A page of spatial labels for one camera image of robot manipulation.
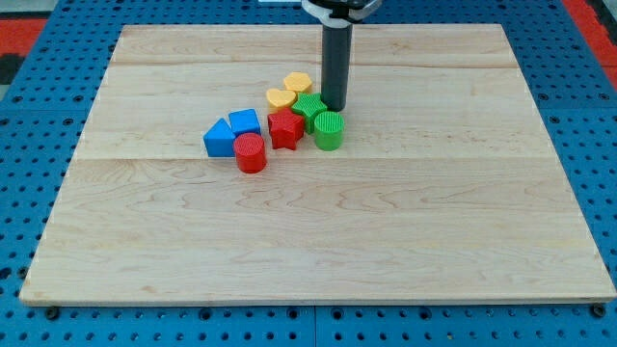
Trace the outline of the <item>white robot arm end flange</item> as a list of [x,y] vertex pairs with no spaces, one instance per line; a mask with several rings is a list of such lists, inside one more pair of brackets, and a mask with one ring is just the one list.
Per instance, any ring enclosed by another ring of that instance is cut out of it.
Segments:
[[375,13],[382,0],[302,0],[302,9],[324,26],[343,29]]

